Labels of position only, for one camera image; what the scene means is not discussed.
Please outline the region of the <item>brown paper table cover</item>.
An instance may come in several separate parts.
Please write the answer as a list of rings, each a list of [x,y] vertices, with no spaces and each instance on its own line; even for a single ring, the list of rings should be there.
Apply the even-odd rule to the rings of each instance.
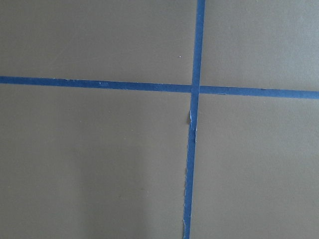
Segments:
[[[316,239],[316,0],[3,0],[3,239]]]

